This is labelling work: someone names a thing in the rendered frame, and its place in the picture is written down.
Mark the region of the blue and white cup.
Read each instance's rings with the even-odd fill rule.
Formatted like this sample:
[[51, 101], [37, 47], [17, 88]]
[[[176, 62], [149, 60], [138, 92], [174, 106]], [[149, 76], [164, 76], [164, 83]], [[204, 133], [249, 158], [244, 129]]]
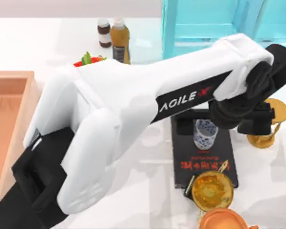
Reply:
[[210, 119], [197, 119], [194, 124], [194, 144], [199, 150], [209, 150], [215, 143], [219, 128]]

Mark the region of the black book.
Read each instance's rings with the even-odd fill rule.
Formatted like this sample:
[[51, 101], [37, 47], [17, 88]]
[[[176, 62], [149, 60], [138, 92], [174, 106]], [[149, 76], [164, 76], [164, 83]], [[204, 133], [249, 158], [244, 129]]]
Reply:
[[175, 188], [186, 188], [192, 176], [218, 170], [226, 160], [228, 166], [224, 174], [237, 188], [239, 182], [229, 131], [219, 129], [210, 149], [198, 149], [194, 143], [194, 128], [201, 118], [210, 118], [208, 109], [190, 109], [171, 117]]

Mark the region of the light blue rack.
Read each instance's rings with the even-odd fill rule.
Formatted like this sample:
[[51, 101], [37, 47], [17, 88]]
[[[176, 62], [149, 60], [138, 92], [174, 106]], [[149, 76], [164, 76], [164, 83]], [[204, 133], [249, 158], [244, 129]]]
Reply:
[[163, 59], [237, 33], [286, 47], [286, 0], [163, 0]]

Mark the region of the amber bottle with dark label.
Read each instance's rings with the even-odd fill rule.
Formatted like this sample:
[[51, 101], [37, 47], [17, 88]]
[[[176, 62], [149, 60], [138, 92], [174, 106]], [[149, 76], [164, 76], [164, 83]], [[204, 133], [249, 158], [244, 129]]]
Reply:
[[112, 40], [113, 59], [124, 64], [131, 64], [129, 52], [130, 32], [123, 18], [117, 17], [113, 19], [110, 37]]

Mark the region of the small brown bottle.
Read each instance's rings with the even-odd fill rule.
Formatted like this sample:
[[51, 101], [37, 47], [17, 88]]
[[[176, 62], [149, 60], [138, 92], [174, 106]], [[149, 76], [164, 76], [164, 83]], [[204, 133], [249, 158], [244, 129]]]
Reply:
[[99, 44], [103, 48], [111, 47], [110, 24], [107, 18], [99, 18], [97, 24]]

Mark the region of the red plant pot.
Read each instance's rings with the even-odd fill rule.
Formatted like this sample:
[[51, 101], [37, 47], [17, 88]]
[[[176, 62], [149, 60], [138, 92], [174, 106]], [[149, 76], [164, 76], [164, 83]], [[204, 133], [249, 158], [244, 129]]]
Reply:
[[101, 55], [99, 56], [91, 56], [89, 52], [86, 52], [80, 61], [74, 63], [73, 65], [75, 67], [81, 67], [84, 65], [88, 65], [88, 64], [92, 64], [92, 63], [96, 63], [96, 62], [101, 62], [101, 61], [105, 61], [107, 58], [103, 57]]

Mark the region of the salmon shallow box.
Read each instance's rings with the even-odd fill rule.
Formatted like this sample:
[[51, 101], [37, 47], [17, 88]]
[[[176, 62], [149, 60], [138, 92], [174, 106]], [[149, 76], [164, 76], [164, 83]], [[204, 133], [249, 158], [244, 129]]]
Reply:
[[33, 71], [0, 71], [0, 201], [14, 184], [11, 167], [40, 97]]

